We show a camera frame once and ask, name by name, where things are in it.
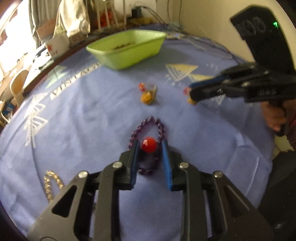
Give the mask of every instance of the red object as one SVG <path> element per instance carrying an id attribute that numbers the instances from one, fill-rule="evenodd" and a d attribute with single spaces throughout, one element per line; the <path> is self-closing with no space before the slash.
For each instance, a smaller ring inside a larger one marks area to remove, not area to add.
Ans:
<path id="1" fill-rule="evenodd" d="M 184 91 L 183 91 L 184 95 L 189 95 L 189 92 L 190 92 L 189 87 L 185 88 Z"/>
<path id="2" fill-rule="evenodd" d="M 153 153 L 157 149 L 157 142 L 153 137 L 146 137 L 142 143 L 142 149 L 147 153 Z"/>
<path id="3" fill-rule="evenodd" d="M 145 89 L 145 84 L 144 84 L 144 83 L 140 83 L 138 88 L 139 88 L 139 90 L 140 90 L 141 92 L 146 91 L 146 89 Z"/>
<path id="4" fill-rule="evenodd" d="M 113 18 L 112 12 L 108 10 L 108 19 L 109 19 L 110 24 L 113 23 L 112 18 Z M 107 27 L 107 19 L 106 19 L 106 14 L 105 13 L 101 14 L 100 22 L 101 22 L 101 27 L 102 28 Z"/>
<path id="5" fill-rule="evenodd" d="M 47 49 L 48 49 L 48 52 L 52 51 L 52 46 L 51 45 L 48 45 L 47 46 Z"/>

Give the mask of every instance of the metal screw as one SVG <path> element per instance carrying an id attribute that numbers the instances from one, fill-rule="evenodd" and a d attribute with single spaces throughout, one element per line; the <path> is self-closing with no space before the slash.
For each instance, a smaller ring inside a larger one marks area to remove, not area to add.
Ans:
<path id="1" fill-rule="evenodd" d="M 85 178 L 85 177 L 87 177 L 87 175 L 88 175 L 87 171 L 81 171 L 81 172 L 78 174 L 79 178 Z"/>
<path id="2" fill-rule="evenodd" d="M 123 165 L 123 164 L 122 164 L 122 162 L 120 162 L 120 161 L 116 161 L 116 162 L 113 163 L 113 167 L 114 167 L 114 168 L 121 168 L 122 165 Z"/>
<path id="3" fill-rule="evenodd" d="M 222 95 L 222 94 L 223 94 L 223 90 L 222 90 L 222 89 L 218 89 L 218 90 L 217 90 L 217 94 Z"/>
<path id="4" fill-rule="evenodd" d="M 246 82 L 243 82 L 241 86 L 242 87 L 247 87 L 249 85 L 250 85 L 250 82 L 249 81 L 246 81 Z"/>
<path id="5" fill-rule="evenodd" d="M 188 168 L 189 167 L 189 164 L 187 163 L 187 162 L 181 162 L 180 163 L 180 166 L 179 166 L 181 169 L 186 169 L 186 168 Z"/>
<path id="6" fill-rule="evenodd" d="M 221 178 L 221 177 L 223 177 L 223 173 L 220 172 L 220 171 L 216 171 L 216 172 L 214 173 L 214 177 L 215 177 L 215 178 Z"/>

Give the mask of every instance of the curtain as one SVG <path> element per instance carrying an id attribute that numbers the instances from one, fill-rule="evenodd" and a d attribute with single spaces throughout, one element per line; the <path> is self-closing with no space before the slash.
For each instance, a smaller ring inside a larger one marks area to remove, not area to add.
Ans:
<path id="1" fill-rule="evenodd" d="M 36 30 L 48 20 L 56 19 L 60 3 L 61 0 L 29 0 L 30 26 L 36 48 L 41 45 Z"/>

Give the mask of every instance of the human hand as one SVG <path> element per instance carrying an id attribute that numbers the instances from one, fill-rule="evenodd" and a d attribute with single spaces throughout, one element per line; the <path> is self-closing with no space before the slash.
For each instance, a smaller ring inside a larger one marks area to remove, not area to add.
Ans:
<path id="1" fill-rule="evenodd" d="M 283 108 L 287 111 L 296 110 L 296 100 L 285 101 Z M 281 125 L 287 122 L 285 111 L 282 108 L 271 106 L 268 102 L 262 102 L 261 109 L 267 125 L 276 132 L 279 132 Z"/>

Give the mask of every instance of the table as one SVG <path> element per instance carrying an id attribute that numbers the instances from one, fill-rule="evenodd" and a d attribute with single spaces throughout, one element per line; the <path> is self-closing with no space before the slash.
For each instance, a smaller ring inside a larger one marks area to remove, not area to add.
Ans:
<path id="1" fill-rule="evenodd" d="M 207 51 L 166 40 L 157 56 L 123 71 L 101 66 L 81 49 L 33 89 L 0 137 L 0 200 L 24 234 L 47 206 L 47 170 L 65 184 L 81 170 L 102 170 L 151 115 L 185 161 L 203 172 L 223 171 L 259 205 L 272 169 L 273 133 L 259 104 L 225 96 L 187 103 L 189 83 L 237 64 L 207 41 L 195 44 Z M 141 82 L 158 88 L 151 106 L 140 102 Z M 139 138 L 155 135 L 151 129 Z M 139 175 L 134 190 L 120 193 L 123 240 L 179 240 L 181 207 L 182 194 L 167 190 L 162 166 L 150 177 Z"/>

